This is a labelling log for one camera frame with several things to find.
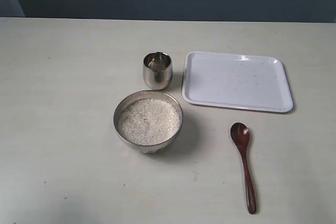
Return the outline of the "dark red wooden spoon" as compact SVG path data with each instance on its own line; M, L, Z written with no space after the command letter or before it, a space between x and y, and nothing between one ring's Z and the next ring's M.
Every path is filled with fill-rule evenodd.
M249 172L247 158L247 150L250 140L249 129L243 123L236 122L230 128L230 136L240 153L241 161L243 164L247 209L250 214L255 214L257 212L257 202L253 182Z

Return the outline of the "steel bowl of rice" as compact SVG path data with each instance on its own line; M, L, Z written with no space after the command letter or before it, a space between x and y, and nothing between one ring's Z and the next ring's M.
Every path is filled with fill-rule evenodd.
M113 115L115 131L126 145L142 153L169 146L183 125L183 110L171 95L143 90L125 97Z

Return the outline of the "small steel cup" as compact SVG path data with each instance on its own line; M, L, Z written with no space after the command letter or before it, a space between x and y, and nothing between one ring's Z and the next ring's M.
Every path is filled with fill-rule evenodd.
M164 52L152 52L143 59L143 80L152 90L167 88L173 77L171 57Z

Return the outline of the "white rectangular plastic tray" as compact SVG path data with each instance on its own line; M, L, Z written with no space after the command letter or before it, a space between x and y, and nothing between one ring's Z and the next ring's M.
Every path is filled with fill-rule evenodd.
M274 57L193 51L185 58L182 96L190 104L287 113L293 100Z

